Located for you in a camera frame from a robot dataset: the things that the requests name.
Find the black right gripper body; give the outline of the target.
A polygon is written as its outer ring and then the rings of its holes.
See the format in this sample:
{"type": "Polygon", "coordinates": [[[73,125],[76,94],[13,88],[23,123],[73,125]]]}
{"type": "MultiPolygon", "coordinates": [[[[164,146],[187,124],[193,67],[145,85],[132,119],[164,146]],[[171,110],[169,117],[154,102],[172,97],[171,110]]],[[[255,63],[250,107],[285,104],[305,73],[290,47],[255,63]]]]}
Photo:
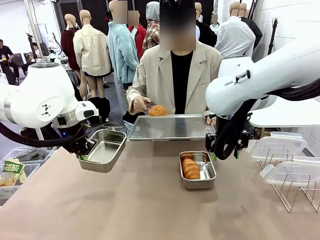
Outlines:
{"type": "Polygon", "coordinates": [[[216,128],[216,135],[217,136],[219,136],[219,134],[223,131],[226,124],[227,124],[227,119],[219,117],[219,116],[216,117],[215,128],[216,128]]]}

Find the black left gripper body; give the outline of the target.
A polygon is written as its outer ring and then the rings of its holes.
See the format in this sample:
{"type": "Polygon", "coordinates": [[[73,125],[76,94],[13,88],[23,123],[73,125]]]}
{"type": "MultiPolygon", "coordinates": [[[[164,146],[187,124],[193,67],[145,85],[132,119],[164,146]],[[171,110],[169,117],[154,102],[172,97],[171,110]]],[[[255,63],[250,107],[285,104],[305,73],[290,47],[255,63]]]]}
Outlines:
{"type": "Polygon", "coordinates": [[[97,141],[86,136],[68,144],[68,152],[76,155],[88,155],[97,141]]]}

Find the person's right hand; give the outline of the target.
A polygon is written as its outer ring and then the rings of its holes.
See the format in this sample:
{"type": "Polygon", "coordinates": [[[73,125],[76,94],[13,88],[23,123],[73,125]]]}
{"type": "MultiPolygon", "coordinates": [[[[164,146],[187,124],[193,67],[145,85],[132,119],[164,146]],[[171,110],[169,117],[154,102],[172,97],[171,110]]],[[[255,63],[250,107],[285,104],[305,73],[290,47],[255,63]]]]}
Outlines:
{"type": "Polygon", "coordinates": [[[135,115],[137,113],[146,112],[148,110],[148,104],[150,104],[152,101],[144,96],[137,96],[134,98],[130,113],[132,115],[135,115]]]}

